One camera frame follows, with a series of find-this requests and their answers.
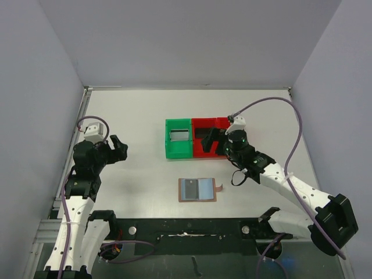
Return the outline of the brown leather card holder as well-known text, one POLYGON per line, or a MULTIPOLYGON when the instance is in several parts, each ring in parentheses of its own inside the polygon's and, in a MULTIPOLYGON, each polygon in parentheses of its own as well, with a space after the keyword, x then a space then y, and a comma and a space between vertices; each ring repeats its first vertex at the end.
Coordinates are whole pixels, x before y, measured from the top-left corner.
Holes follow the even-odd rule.
POLYGON ((182 202, 215 202, 217 193, 223 190, 223 184, 217 185, 215 178, 179 178, 178 179, 178 201, 182 202), (197 179, 199 186, 199 198, 197 200, 185 199, 185 180, 197 179))

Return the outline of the green plastic bin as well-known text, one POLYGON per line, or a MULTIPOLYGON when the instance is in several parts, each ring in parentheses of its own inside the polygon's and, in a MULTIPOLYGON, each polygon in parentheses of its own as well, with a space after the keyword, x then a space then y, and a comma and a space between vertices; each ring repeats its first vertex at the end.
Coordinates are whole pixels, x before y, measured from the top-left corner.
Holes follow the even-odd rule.
POLYGON ((165 153, 167 159, 191 159, 192 147, 192 124, 191 119, 166 119, 165 120, 165 153), (189 129, 188 141, 171 142, 169 132, 172 129, 189 129))

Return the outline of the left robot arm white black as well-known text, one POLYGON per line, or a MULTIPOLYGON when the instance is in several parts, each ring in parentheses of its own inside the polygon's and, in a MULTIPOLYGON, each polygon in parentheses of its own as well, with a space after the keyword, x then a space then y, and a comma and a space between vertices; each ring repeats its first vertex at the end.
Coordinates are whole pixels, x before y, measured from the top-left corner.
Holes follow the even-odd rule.
POLYGON ((116 135, 111 135, 110 140, 111 143, 84 140, 74 146, 74 165, 63 186, 64 216, 53 251, 34 278, 91 278, 104 240, 120 236, 113 210, 92 209, 101 186, 101 171, 127 159, 127 144, 116 135))

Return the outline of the dark grey card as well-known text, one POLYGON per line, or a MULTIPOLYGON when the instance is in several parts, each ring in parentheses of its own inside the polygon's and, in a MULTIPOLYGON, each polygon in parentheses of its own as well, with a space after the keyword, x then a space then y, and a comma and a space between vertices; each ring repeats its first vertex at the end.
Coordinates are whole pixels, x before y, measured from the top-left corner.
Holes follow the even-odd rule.
POLYGON ((186 200, 197 200, 199 198, 199 186, 197 179, 186 179, 184 188, 186 200))

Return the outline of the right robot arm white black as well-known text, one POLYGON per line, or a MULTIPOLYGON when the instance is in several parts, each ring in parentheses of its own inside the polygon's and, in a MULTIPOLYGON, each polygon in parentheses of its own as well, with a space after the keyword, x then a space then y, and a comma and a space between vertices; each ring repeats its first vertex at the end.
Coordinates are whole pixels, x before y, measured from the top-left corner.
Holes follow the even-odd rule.
POLYGON ((211 128, 201 140, 204 152, 217 143, 224 155, 246 179, 268 187, 305 211, 304 216, 270 209, 261 217, 274 232, 310 238, 327 255, 346 258, 341 249, 359 228, 350 200, 311 187, 281 167, 273 158, 249 144, 245 130, 211 128))

